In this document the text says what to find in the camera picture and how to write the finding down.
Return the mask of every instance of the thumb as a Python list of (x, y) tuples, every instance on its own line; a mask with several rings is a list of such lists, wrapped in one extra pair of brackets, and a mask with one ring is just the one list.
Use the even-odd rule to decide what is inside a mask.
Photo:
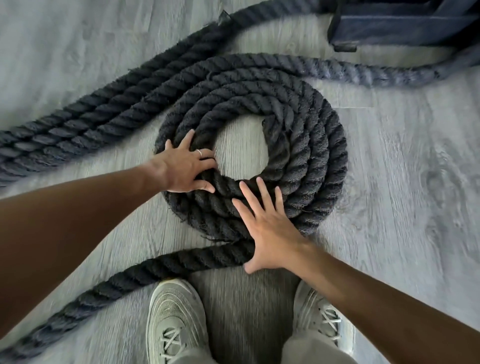
[(253, 255), (253, 258), (243, 265), (243, 269), (245, 270), (245, 273), (252, 274), (253, 272), (256, 272), (257, 270), (260, 269), (255, 257), (256, 255)]
[(215, 192), (215, 187), (205, 180), (195, 180), (192, 184), (193, 190), (205, 190), (213, 194)]

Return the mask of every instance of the gray pants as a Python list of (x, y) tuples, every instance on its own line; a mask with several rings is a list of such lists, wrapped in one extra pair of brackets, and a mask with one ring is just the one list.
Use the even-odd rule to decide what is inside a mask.
[[(185, 351), (176, 364), (217, 364), (205, 351)], [(351, 356), (339, 350), (331, 340), (317, 331), (299, 332), (287, 340), (281, 364), (356, 364)]]

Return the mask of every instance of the finger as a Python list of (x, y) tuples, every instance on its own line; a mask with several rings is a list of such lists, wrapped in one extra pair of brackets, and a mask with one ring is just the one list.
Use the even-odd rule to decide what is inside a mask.
[(193, 181), (192, 190), (204, 190), (211, 194), (215, 193), (215, 187), (210, 182), (204, 180)]
[(195, 156), (198, 159), (215, 158), (215, 154), (213, 153), (213, 150), (210, 150), (210, 149), (207, 149), (207, 148), (200, 149), (200, 150), (194, 150), (192, 153), (195, 153), (196, 154)]
[(258, 189), (260, 190), (260, 195), (262, 196), (262, 201), (264, 203), (264, 209), (266, 212), (273, 212), (275, 208), (273, 207), (272, 198), (268, 193), (267, 186), (265, 186), (265, 182), (262, 178), (257, 177), (257, 185)]
[(258, 199), (255, 197), (253, 192), (250, 191), (250, 188), (248, 188), (244, 181), (240, 182), (240, 189), (256, 216), (265, 213), (264, 209), (262, 209), (262, 206), (260, 205), (260, 202), (258, 202)]
[(283, 209), (283, 196), (280, 187), (275, 187), (275, 206), (276, 211), (279, 214), (285, 215), (285, 210)]
[(248, 207), (246, 207), (243, 202), (240, 200), (237, 200), (236, 198), (232, 198), (232, 203), (234, 207), (237, 209), (237, 211), (240, 214), (241, 219), (243, 220), (243, 223), (247, 227), (248, 232), (250, 235), (253, 232), (253, 227), (255, 225), (255, 216), (250, 212)]
[(261, 268), (262, 267), (257, 263), (257, 259), (255, 258), (255, 255), (253, 256), (252, 259), (250, 259), (248, 262), (246, 262), (243, 265), (243, 269), (247, 274), (252, 274), (253, 272), (256, 272)]
[(209, 159), (203, 159), (198, 162), (199, 169), (198, 173), (203, 172), (204, 170), (209, 170), (211, 168), (218, 169), (218, 164), (215, 159), (209, 158)]
[(194, 135), (195, 135), (195, 130), (190, 129), (188, 131), (187, 135), (185, 135), (185, 137), (180, 142), (179, 148), (180, 149), (189, 149)]

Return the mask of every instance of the coiled rope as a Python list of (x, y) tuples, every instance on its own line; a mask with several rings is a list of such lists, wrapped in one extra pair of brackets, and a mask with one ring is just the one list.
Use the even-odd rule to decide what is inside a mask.
[[(0, 132), (0, 186), (113, 144), (175, 103), (155, 144), (178, 145), (196, 129), (192, 148), (211, 148), (218, 130), (238, 115), (265, 116), (269, 162), (261, 176), (279, 185), (286, 213), (304, 234), (315, 231), (338, 199), (347, 171), (346, 140), (337, 114), (298, 77), (365, 86), (420, 86), (478, 64), (480, 47), (433, 65), (408, 69), (335, 60), (233, 54), (213, 57), (241, 30), (285, 15), (322, 13), (319, 0), (271, 0), (223, 16), (125, 76), (51, 115)], [(84, 320), (130, 292), (169, 277), (248, 261), (254, 244), (231, 198), (242, 198), (238, 181), (206, 171), (215, 194), (165, 193), (175, 214), (221, 246), (184, 250), (148, 259), (84, 292), (12, 346), (0, 363), (41, 354)], [(252, 181), (247, 184), (256, 190)]]

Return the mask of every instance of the floor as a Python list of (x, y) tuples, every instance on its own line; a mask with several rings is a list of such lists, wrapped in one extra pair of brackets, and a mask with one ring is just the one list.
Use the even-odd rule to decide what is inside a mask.
[[(0, 128), (21, 124), (125, 73), (218, 17), (258, 0), (3, 0), (0, 2)], [(229, 52), (307, 55), (414, 65), (448, 49), (360, 47), (333, 53), (329, 18), (306, 16), (250, 29)], [(339, 113), (349, 173), (342, 199), (320, 226), (326, 249), (480, 329), (480, 68), (421, 89), (366, 89), (309, 80)], [(1, 196), (134, 166), (152, 153), (164, 115), (116, 147), (38, 175)], [(220, 169), (251, 177), (266, 165), (260, 118), (232, 123), (216, 145)], [(161, 196), (138, 208), (6, 338), (8, 345), (82, 291), (144, 259), (209, 244)], [(291, 333), (298, 280), (286, 271), (241, 268), (194, 274), (214, 357), (278, 363)], [(146, 363), (149, 294), (135, 292), (88, 321), (32, 363)], [(360, 364), (385, 363), (357, 335)]]

